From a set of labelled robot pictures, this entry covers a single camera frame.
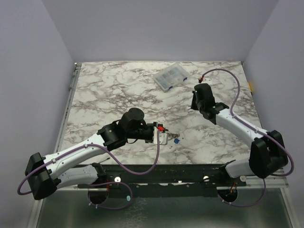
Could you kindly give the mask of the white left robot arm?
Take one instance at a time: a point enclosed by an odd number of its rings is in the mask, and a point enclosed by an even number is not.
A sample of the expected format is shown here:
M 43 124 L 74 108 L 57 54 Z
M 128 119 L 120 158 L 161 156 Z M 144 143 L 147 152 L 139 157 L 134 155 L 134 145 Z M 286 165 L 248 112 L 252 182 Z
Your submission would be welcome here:
M 101 187 L 107 181 L 101 164 L 82 163 L 124 146 L 129 139 L 160 145 L 158 127 L 157 122 L 145 122 L 141 109 L 131 108 L 121 119 L 103 126 L 77 145 L 45 156 L 40 153 L 31 155 L 25 170 L 30 193 L 35 200 L 41 200 L 67 186 L 92 184 Z

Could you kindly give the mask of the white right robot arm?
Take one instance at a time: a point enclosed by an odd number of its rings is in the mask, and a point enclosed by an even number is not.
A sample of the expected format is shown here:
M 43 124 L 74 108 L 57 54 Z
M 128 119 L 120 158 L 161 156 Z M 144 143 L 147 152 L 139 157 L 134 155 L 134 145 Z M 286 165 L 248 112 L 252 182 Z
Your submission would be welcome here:
M 235 160 L 224 166 L 218 174 L 219 182 L 228 186 L 240 176 L 266 178 L 288 164 L 281 134 L 260 129 L 238 115 L 222 102 L 215 102 L 211 87 L 206 84 L 194 86 L 191 109 L 199 111 L 206 120 L 218 125 L 242 140 L 250 148 L 248 159 Z

